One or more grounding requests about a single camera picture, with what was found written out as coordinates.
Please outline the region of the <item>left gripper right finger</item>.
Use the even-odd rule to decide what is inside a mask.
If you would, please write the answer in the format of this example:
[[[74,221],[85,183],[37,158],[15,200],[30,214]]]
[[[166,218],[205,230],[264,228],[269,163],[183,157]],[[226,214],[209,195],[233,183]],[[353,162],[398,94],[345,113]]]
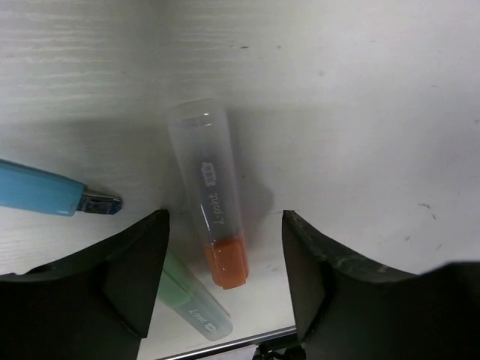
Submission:
[[[308,359],[477,359],[479,264],[423,274],[389,267],[294,211],[282,242],[297,336]]]

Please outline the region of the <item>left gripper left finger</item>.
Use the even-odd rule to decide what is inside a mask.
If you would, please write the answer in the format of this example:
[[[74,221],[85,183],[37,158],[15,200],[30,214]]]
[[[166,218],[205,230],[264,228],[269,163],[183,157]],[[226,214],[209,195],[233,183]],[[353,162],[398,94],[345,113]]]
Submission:
[[[135,359],[170,237],[157,210],[83,250],[1,276],[3,359]]]

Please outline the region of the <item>orange cap lead case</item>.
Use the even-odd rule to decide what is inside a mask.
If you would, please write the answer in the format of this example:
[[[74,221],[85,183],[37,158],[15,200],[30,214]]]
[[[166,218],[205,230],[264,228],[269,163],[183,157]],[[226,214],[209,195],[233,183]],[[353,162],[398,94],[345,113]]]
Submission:
[[[212,279],[225,290],[240,287],[249,265],[226,111],[204,99],[173,106],[166,118]]]

